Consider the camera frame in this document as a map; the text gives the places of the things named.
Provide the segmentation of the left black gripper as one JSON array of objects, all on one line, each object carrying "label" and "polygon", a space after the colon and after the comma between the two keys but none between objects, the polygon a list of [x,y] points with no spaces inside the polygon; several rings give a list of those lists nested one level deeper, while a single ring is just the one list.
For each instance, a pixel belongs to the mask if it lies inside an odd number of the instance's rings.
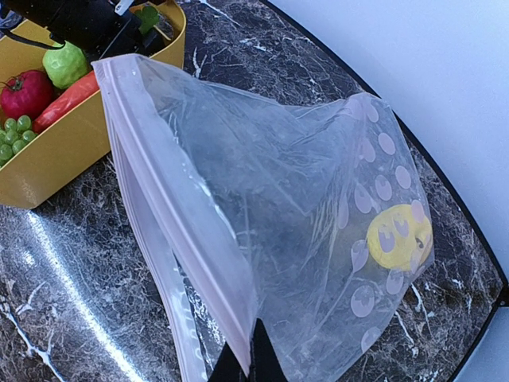
[{"label": "left black gripper", "polygon": [[2,1],[1,16],[10,11],[48,30],[55,42],[70,42],[90,60],[127,53],[151,56],[163,49],[163,36],[130,11],[143,1]]}]

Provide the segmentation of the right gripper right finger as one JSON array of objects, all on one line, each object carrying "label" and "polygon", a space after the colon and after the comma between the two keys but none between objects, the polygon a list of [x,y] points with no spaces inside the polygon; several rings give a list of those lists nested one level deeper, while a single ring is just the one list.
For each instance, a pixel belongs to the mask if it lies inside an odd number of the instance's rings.
[{"label": "right gripper right finger", "polygon": [[248,380],[251,382],[287,381],[260,318],[256,320],[251,338],[251,365]]}]

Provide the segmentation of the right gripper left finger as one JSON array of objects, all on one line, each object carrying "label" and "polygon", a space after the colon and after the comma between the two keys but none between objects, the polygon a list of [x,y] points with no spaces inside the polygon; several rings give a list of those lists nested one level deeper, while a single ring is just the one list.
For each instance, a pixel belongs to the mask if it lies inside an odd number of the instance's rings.
[{"label": "right gripper left finger", "polygon": [[242,370],[235,354],[228,343],[225,343],[208,382],[247,382],[248,378]]}]

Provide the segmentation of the clear dotted zip bag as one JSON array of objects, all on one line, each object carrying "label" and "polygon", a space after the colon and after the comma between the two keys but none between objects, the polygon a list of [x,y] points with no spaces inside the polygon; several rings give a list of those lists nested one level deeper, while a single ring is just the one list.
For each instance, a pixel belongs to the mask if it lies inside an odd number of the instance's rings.
[{"label": "clear dotted zip bag", "polygon": [[434,257],[413,274],[367,246],[394,205],[420,201],[431,223],[390,107],[366,92],[283,105],[137,54],[93,68],[182,379],[208,381],[225,343],[248,378],[258,318],[287,381],[339,379]]}]

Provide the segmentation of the yellow toy lemon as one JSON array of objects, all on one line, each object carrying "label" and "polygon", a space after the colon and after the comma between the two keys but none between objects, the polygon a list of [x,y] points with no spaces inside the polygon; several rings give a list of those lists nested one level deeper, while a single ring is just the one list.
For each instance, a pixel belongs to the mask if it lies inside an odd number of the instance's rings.
[{"label": "yellow toy lemon", "polygon": [[431,252],[432,225],[420,201],[394,205],[373,219],[366,240],[380,266],[414,274]]}]

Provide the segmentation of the yellow plastic basket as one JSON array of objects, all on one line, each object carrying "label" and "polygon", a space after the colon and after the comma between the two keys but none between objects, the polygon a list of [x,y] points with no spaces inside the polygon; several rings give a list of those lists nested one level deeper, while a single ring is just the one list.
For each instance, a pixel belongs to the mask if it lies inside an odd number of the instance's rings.
[{"label": "yellow plastic basket", "polygon": [[[148,3],[169,20],[173,39],[150,58],[184,67],[186,16],[176,1]],[[15,33],[49,44],[49,31],[29,20]],[[41,69],[43,49],[1,38],[1,80]],[[110,151],[100,92],[86,98],[1,168],[1,205],[34,209]]]}]

